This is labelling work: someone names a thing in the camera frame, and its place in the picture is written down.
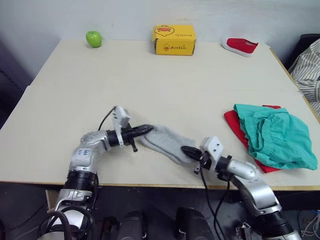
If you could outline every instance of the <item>red shoe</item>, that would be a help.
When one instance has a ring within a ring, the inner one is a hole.
[[[248,41],[244,38],[227,38],[222,42],[222,46],[244,57],[251,57],[252,53],[258,46],[258,43]]]

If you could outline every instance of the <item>yellow box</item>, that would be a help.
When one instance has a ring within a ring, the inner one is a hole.
[[[157,55],[191,56],[196,46],[192,25],[156,25],[152,41]]]

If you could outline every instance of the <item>white table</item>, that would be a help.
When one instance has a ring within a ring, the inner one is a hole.
[[[193,56],[154,55],[149,42],[61,40],[0,130],[0,181],[63,184],[83,134],[97,129],[114,105],[131,125],[162,124],[200,144],[217,135],[224,155],[253,161],[223,114],[235,103],[280,105],[309,127],[320,159],[320,125],[303,96],[265,44],[251,58],[198,42]],[[112,128],[107,119],[105,129]],[[193,167],[137,145],[102,156],[102,185],[202,188]],[[275,190],[320,190],[320,170],[281,170],[264,175]],[[207,176],[212,188],[224,188]]]

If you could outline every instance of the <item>striped shirt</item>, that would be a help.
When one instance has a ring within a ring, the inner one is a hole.
[[[320,118],[320,39],[301,53],[288,71]]]

